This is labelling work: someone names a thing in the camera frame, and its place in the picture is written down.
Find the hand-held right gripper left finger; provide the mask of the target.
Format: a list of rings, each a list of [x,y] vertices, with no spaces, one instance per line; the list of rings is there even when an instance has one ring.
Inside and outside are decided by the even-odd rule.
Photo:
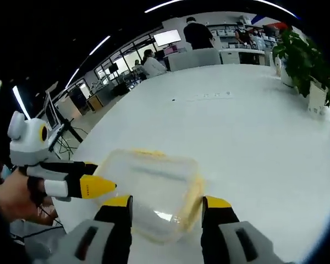
[[[93,220],[61,238],[48,263],[127,263],[132,244],[133,197],[113,197]]]

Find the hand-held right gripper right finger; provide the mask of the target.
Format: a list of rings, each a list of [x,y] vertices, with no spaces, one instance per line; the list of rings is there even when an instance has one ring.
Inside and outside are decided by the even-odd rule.
[[[231,204],[213,196],[202,198],[201,247],[204,263],[283,263],[273,243]]]

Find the person's left hand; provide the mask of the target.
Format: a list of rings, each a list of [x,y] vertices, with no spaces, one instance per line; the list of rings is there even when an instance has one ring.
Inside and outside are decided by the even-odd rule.
[[[46,226],[58,217],[56,210],[39,212],[30,199],[28,177],[18,169],[0,185],[0,214],[9,223],[23,219]]]

